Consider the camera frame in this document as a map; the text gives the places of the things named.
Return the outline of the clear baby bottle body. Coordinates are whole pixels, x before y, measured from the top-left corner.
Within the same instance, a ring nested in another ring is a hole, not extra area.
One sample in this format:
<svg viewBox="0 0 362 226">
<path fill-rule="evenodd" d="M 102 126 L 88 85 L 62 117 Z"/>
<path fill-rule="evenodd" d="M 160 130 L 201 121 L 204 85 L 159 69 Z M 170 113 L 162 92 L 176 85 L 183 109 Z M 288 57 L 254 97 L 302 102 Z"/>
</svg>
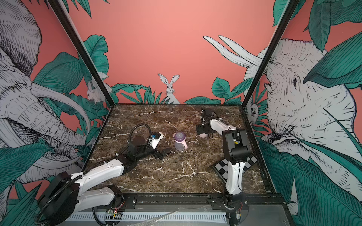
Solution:
<svg viewBox="0 0 362 226">
<path fill-rule="evenodd" d="M 187 149 L 188 148 L 188 146 L 187 146 L 187 144 L 186 144 L 186 142 L 184 141 L 184 142 L 182 142 L 182 143 L 179 143 L 179 142 L 174 142 L 174 147 L 175 147 L 175 149 L 177 150 L 177 151 L 183 151 L 183 150 L 185 150 L 185 149 Z"/>
</svg>

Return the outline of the pink dome bottle cap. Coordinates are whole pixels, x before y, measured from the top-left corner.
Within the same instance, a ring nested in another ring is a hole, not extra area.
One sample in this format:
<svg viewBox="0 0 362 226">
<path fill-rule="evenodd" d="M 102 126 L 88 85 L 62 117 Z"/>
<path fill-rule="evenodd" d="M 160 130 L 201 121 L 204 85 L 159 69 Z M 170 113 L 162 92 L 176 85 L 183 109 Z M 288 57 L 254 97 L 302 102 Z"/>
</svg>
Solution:
<svg viewBox="0 0 362 226">
<path fill-rule="evenodd" d="M 202 133 L 202 134 L 200 134 L 199 136 L 200 136 L 201 138 L 207 138 L 207 137 L 208 137 L 208 134 Z"/>
</svg>

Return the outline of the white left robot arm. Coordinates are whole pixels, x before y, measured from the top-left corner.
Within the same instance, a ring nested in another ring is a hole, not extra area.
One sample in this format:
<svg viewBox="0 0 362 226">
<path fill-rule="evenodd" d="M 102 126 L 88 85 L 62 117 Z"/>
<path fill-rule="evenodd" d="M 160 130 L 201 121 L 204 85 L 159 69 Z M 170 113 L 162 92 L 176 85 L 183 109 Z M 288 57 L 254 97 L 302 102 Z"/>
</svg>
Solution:
<svg viewBox="0 0 362 226">
<path fill-rule="evenodd" d="M 110 205 L 114 199 L 122 198 L 122 192 L 116 187 L 92 190 L 106 180 L 122 176 L 137 165 L 139 160 L 150 155 L 163 159 L 163 153 L 157 150 L 163 133 L 152 134 L 145 145 L 129 142 L 126 149 L 115 157 L 96 164 L 92 169 L 80 173 L 59 173 L 39 198 L 39 212 L 35 217 L 37 226 L 56 226 L 72 214 L 88 208 Z"/>
</svg>

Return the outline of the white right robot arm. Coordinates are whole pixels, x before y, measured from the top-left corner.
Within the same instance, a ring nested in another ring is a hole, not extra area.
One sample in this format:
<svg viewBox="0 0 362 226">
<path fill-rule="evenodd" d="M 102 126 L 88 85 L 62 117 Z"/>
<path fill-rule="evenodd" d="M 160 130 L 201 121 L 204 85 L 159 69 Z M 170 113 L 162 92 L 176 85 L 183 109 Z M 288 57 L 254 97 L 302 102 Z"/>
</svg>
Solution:
<svg viewBox="0 0 362 226">
<path fill-rule="evenodd" d="M 229 195 L 242 192 L 242 174 L 250 153 L 250 144 L 245 129 L 230 125 L 210 108 L 201 110 L 201 124 L 196 126 L 197 134 L 209 137 L 217 132 L 222 136 L 224 158 L 228 162 L 226 190 Z"/>
</svg>

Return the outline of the purple collar with nipple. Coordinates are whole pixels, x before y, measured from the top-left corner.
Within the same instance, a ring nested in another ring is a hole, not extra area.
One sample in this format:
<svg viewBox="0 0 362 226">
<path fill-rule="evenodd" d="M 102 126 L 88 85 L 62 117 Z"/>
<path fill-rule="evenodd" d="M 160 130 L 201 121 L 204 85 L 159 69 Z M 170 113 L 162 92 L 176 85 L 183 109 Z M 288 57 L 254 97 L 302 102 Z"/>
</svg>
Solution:
<svg viewBox="0 0 362 226">
<path fill-rule="evenodd" d="M 184 132 L 178 131 L 174 134 L 174 139 L 176 142 L 182 143 L 186 139 L 186 135 Z"/>
</svg>

